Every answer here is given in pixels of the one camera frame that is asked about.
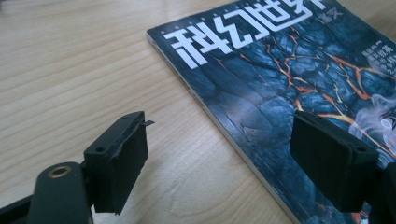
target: wooden table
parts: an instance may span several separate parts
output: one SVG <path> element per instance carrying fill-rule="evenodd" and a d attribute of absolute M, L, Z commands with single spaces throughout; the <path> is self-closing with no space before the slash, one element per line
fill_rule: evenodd
<path fill-rule="evenodd" d="M 230 0 L 7 0 L 0 7 L 0 207 L 146 111 L 149 159 L 122 214 L 95 223 L 290 223 L 146 39 Z M 394 0 L 342 0 L 396 39 Z"/>

